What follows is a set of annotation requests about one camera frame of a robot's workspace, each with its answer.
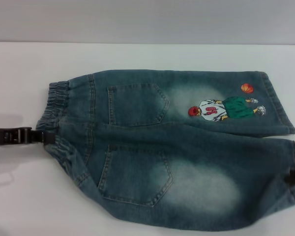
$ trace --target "back pocket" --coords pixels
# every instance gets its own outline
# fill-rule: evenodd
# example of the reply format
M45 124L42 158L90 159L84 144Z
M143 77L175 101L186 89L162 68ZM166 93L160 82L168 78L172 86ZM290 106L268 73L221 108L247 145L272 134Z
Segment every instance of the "back pocket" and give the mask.
M152 207L172 182L162 152L109 145L98 189L104 198Z
M109 124L118 126L160 123L169 100L156 84L108 87Z

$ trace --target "elastic waistband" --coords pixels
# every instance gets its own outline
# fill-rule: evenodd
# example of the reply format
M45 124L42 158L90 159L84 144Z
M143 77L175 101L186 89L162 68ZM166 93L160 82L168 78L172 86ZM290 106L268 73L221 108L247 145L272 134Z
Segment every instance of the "elastic waistband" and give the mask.
M49 84L47 106L36 130L56 130L68 101L68 81Z

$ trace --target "red hair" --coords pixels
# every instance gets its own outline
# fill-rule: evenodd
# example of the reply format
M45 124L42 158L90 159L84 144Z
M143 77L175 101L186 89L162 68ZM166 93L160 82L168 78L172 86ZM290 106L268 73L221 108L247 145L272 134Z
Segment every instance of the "red hair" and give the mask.
M193 106L191 108L189 108L188 110L188 114L192 117L192 116L197 116L199 115L201 112L199 111L199 107L197 106Z

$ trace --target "blue denim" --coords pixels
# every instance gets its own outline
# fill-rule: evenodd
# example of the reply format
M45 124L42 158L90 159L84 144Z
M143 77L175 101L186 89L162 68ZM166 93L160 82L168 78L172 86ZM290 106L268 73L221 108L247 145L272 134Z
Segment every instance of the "blue denim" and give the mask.
M118 219L225 231L295 205L294 134L263 72L112 70L50 84L37 130Z

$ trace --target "white table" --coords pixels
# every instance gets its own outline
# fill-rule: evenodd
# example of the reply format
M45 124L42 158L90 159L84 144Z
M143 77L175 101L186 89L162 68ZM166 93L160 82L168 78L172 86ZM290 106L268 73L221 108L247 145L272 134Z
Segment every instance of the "white table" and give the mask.
M35 127L50 82L108 69L265 71L295 126L295 46L0 43L0 127ZM114 235L295 236L295 207L235 232L123 222L85 197L42 145L0 147L0 236Z

